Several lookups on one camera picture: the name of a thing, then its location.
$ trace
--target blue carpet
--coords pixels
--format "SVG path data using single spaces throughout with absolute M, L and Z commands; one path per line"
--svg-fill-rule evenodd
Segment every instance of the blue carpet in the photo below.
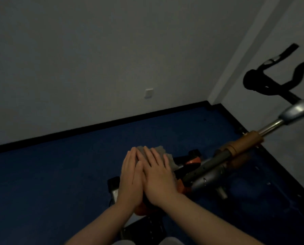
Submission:
M 0 244 L 63 244 L 109 204 L 107 180 L 131 147 L 162 145 L 173 156 L 205 158 L 239 135 L 216 110 L 195 108 L 0 154 Z M 230 202 L 211 192 L 193 199 L 266 244 L 304 244 L 304 217 L 285 182 L 262 158 L 225 183 Z M 164 218 L 169 236 L 193 244 Z

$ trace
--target person's right hand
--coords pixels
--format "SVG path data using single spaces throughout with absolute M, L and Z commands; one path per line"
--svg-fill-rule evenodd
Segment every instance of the person's right hand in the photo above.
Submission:
M 136 150 L 137 157 L 143 163 L 143 170 L 146 177 L 143 178 L 144 192 L 149 201 L 162 208 L 163 203 L 175 197 L 177 192 L 168 157 L 164 154 L 164 163 L 159 153 L 144 146 L 144 152 L 148 161 L 139 150 Z

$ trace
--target person's left arm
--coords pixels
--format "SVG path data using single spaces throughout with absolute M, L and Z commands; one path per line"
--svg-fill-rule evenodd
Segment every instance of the person's left arm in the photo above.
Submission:
M 135 166 L 136 148 L 127 152 L 121 168 L 117 202 L 74 235 L 65 245 L 107 245 L 142 202 L 142 162 Z

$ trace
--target forearm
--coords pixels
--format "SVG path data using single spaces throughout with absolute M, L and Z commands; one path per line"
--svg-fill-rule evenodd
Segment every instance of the forearm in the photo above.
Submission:
M 260 245 L 259 241 L 203 209 L 183 194 L 169 197 L 161 208 L 198 244 Z
M 110 244 L 132 213 L 132 209 L 115 204 L 74 235 L 66 245 Z

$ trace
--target hand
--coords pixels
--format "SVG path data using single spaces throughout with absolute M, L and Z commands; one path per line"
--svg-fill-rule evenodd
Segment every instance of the hand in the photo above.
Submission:
M 123 208 L 130 209 L 132 212 L 142 202 L 143 185 L 142 177 L 143 164 L 138 162 L 135 166 L 136 148 L 133 147 L 127 152 L 122 163 L 120 185 L 116 204 Z
M 144 192 L 149 201 L 162 208 L 163 203 L 177 196 L 174 177 L 169 166 L 168 157 L 164 154 L 164 163 L 159 153 L 152 148 L 149 150 L 144 146 L 144 152 L 149 163 L 139 150 L 136 150 L 137 157 L 143 163 L 146 177 L 143 177 Z

